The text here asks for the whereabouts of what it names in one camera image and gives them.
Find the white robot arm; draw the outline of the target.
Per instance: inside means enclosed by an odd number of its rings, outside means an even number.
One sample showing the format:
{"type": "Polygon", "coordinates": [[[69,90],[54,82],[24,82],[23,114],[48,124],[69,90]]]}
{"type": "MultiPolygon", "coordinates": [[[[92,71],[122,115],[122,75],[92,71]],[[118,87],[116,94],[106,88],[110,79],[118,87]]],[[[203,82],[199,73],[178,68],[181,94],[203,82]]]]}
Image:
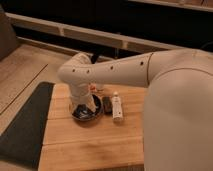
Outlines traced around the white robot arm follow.
{"type": "Polygon", "coordinates": [[[77,104],[88,102],[92,82],[146,87],[147,109],[206,109],[213,104],[213,54],[203,50],[158,51],[97,64],[79,53],[58,75],[70,85],[77,104]]]}

